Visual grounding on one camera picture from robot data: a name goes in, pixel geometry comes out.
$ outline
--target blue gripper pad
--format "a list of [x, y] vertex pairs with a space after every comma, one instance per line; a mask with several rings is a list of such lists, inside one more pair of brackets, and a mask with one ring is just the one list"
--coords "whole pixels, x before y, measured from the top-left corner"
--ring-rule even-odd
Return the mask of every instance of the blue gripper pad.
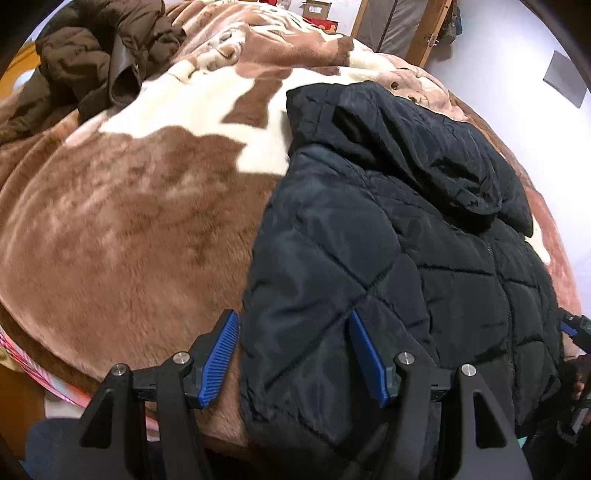
[[387, 351], [378, 332], [371, 332], [356, 311], [349, 316], [349, 335], [369, 395], [383, 408], [398, 396], [400, 378], [396, 374], [395, 353]]
[[194, 359], [191, 375], [184, 379], [191, 408], [207, 408], [217, 397], [238, 341], [240, 320], [233, 310], [224, 310], [209, 333], [197, 337], [189, 350]]

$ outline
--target brown and white blanket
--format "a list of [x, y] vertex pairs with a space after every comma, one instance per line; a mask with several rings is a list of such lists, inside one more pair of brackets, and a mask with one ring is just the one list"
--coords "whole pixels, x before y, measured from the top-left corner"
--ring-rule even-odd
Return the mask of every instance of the brown and white blanket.
[[[114, 363], [159, 364], [224, 308], [241, 309], [251, 245], [288, 167], [285, 93], [317, 82], [374, 80], [483, 131], [526, 186], [541, 227], [531, 242], [561, 305], [580, 313], [543, 198], [433, 76], [267, 4], [194, 0], [168, 15], [187, 41], [129, 107], [84, 125], [76, 111], [48, 119], [43, 133], [0, 147], [0, 325], [43, 368], [92, 391]], [[198, 418], [210, 442], [248, 445], [238, 357]]]

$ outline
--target jacket zipper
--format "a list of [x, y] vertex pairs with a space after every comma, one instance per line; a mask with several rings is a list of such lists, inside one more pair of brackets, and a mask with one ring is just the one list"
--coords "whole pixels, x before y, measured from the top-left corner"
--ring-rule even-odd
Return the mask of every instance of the jacket zipper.
[[505, 299], [506, 303], [507, 303], [507, 309], [508, 309], [508, 317], [507, 317], [507, 324], [508, 324], [508, 331], [507, 331], [507, 356], [509, 358], [509, 367], [510, 367], [510, 378], [509, 378], [509, 385], [511, 386], [511, 408], [513, 410], [513, 414], [515, 414], [515, 401], [513, 399], [513, 394], [514, 394], [514, 387], [515, 387], [515, 361], [513, 359], [513, 315], [511, 315], [511, 304], [509, 303], [509, 297], [507, 297], [507, 294], [505, 293], [505, 289], [503, 288], [503, 285], [501, 284], [501, 281], [499, 280], [499, 275], [496, 272], [496, 262], [495, 262], [495, 256], [492, 253], [492, 248], [490, 246], [490, 244], [483, 239], [483, 242], [486, 244], [486, 249], [488, 250], [489, 255], [491, 256], [491, 260], [492, 260], [492, 265], [495, 269], [495, 278], [497, 280], [497, 282], [499, 283], [500, 287], [501, 287], [501, 291], [503, 292], [503, 298]]

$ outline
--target metal screw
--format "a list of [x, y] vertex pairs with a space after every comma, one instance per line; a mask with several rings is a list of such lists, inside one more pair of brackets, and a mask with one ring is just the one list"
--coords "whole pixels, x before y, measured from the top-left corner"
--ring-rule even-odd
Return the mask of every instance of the metal screw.
[[189, 355], [187, 352], [175, 353], [173, 357], [173, 362], [179, 365], [184, 365], [189, 360], [191, 360], [191, 355]]
[[462, 365], [462, 373], [467, 377], [473, 377], [476, 375], [476, 367], [474, 365], [464, 364]]
[[414, 355], [411, 352], [399, 353], [398, 361], [403, 365], [411, 365], [414, 363]]
[[116, 377], [120, 377], [121, 375], [123, 375], [126, 372], [127, 372], [127, 365], [125, 365], [125, 364], [117, 364], [111, 368], [111, 374]]

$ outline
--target red box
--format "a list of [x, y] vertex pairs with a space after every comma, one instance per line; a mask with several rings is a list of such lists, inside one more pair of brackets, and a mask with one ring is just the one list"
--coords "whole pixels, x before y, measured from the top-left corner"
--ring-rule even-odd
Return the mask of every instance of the red box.
[[336, 33], [336, 29], [339, 28], [339, 23], [333, 20], [321, 20], [320, 18], [307, 17], [304, 18], [311, 24], [316, 25], [321, 30], [324, 30], [324, 33], [334, 34]]

